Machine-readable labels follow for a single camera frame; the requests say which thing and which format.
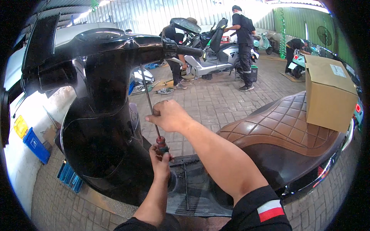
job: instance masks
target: brick floor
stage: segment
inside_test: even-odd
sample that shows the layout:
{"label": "brick floor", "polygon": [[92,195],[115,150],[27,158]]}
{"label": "brick floor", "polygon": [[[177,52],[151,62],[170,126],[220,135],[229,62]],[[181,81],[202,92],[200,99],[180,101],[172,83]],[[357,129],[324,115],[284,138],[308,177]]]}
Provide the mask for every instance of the brick floor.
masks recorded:
{"label": "brick floor", "polygon": [[[285,63],[281,61],[259,60],[259,79],[255,89],[250,92],[239,92],[242,82],[208,82],[197,80],[185,91],[175,91],[172,95],[151,93],[152,103],[164,99],[175,99],[197,121],[213,131],[227,123],[250,114],[255,109],[305,89],[304,83],[293,83],[279,74]],[[151,70],[156,79],[169,79],[168,67]],[[142,133],[152,143],[155,142],[155,128],[144,120],[150,114],[145,94],[130,96],[130,101],[138,105]],[[192,155],[194,149],[180,134],[164,133],[172,154],[176,156]],[[321,230],[333,219],[344,200],[351,184],[360,153],[360,140],[355,139],[343,152],[328,177],[308,195],[298,201],[285,205],[288,219],[295,231]],[[75,194],[59,181],[56,176],[64,155],[54,147],[49,163],[41,166],[33,193],[31,219],[41,231],[71,230],[100,231],[113,230],[118,224],[128,220],[134,209],[124,216],[102,209],[100,201],[87,201],[81,192]],[[210,223],[218,222],[215,218],[190,218],[184,222],[184,230],[193,229],[189,222],[197,223],[196,230],[208,230]]]}

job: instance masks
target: handlebar grip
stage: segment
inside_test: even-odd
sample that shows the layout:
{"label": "handlebar grip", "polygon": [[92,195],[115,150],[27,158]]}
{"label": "handlebar grip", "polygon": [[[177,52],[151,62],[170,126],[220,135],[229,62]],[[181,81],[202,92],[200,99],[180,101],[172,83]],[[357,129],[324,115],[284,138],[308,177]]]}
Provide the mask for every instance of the handlebar grip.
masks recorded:
{"label": "handlebar grip", "polygon": [[194,56],[194,57],[201,57],[203,55],[203,51],[201,49],[198,49],[198,48],[178,46],[177,54],[179,54],[179,55],[190,55],[190,56]]}

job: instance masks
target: mechanic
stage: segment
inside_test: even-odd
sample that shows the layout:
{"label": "mechanic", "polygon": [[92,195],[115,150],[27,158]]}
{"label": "mechanic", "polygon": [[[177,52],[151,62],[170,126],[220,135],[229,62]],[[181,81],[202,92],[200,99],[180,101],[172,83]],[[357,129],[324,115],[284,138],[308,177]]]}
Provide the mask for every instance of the mechanic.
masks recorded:
{"label": "mechanic", "polygon": [[286,60],[288,60],[285,67],[285,73],[293,76],[291,70],[289,69],[289,65],[293,61],[294,51],[298,49],[299,52],[301,53],[311,55],[309,52],[303,50],[305,47],[308,47],[308,41],[300,38],[294,38],[287,42],[285,46],[286,46]]}
{"label": "mechanic", "polygon": [[242,9],[239,6],[232,7],[232,27],[226,28],[224,33],[229,30],[236,30],[236,36],[238,37],[239,46],[239,59],[240,66],[243,74],[240,75],[244,80],[245,85],[239,88],[240,91],[250,91],[253,87],[253,81],[251,77],[252,60],[250,58],[250,50],[253,47],[252,34],[256,34],[256,29],[253,26],[252,20],[247,18]]}
{"label": "mechanic", "polygon": [[[187,18],[190,22],[197,24],[197,20],[195,18]],[[187,32],[175,27],[168,27],[165,30],[166,37],[174,40],[177,45],[182,45],[182,42],[184,40],[184,36]],[[183,62],[184,64],[182,65],[182,70],[185,71],[187,68],[186,61],[183,55],[177,55],[175,58],[178,58]],[[181,70],[180,70],[180,65],[177,62],[171,61],[171,60],[166,60],[169,67],[171,68],[172,71],[172,77],[174,80],[174,89],[175,90],[185,90],[187,87],[183,86],[182,84],[185,82],[189,82],[189,80],[183,78],[181,76]]]}
{"label": "mechanic", "polygon": [[[281,201],[242,149],[193,120],[174,100],[161,101],[153,108],[160,116],[149,115],[145,120],[166,132],[186,137],[212,179],[232,196],[231,220],[221,230],[292,230]],[[157,153],[157,146],[152,146],[149,154],[154,180],[147,197],[134,216],[115,231],[157,230],[163,221],[170,176],[169,153],[163,157]]]}

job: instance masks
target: red and white patch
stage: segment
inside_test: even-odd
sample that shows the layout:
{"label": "red and white patch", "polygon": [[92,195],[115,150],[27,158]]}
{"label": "red and white patch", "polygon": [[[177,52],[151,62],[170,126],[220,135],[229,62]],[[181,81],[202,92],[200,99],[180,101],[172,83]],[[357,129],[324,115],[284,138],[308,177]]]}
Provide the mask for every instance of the red and white patch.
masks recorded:
{"label": "red and white patch", "polygon": [[259,220],[267,221],[273,217],[284,215],[284,210],[281,207],[280,200],[272,200],[264,203],[257,209]]}

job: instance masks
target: black uniform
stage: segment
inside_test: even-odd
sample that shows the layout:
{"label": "black uniform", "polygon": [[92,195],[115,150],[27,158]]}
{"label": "black uniform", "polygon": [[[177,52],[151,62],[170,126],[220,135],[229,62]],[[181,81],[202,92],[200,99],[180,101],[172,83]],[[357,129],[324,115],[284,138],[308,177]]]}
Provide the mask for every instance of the black uniform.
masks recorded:
{"label": "black uniform", "polygon": [[[165,30],[166,38],[169,38],[171,40],[174,40],[177,45],[182,45],[182,41],[184,39],[185,31],[177,29],[175,27],[168,27]],[[172,71],[172,77],[174,78],[174,86],[176,84],[180,83],[181,81],[181,70],[180,65],[177,62],[167,60],[167,63]]]}
{"label": "black uniform", "polygon": [[[135,217],[120,224],[114,231],[155,231],[157,228]],[[289,221],[271,186],[258,188],[235,205],[231,220],[221,230],[292,230]]]}
{"label": "black uniform", "polygon": [[302,50],[304,46],[305,46],[305,43],[300,38],[294,38],[286,43],[286,60],[288,60],[288,62],[286,63],[285,73],[290,72],[290,69],[288,67],[293,61],[294,50],[296,49]]}
{"label": "black uniform", "polygon": [[252,85],[250,78],[252,60],[250,59],[250,50],[253,47],[252,31],[255,31],[252,20],[245,17],[242,12],[236,12],[232,16],[232,24],[240,25],[240,29],[236,31],[239,45],[239,59],[242,68],[243,79],[246,85]]}

